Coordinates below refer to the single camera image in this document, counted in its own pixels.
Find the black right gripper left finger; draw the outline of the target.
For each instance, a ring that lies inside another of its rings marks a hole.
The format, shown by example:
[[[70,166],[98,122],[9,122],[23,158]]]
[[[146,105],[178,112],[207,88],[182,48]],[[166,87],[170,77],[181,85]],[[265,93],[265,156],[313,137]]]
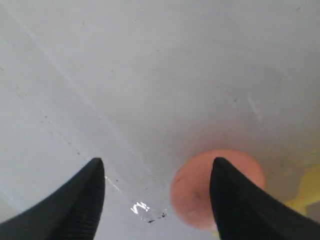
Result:
[[[59,189],[0,224],[2,240],[93,240],[105,201],[105,168],[93,158]]]

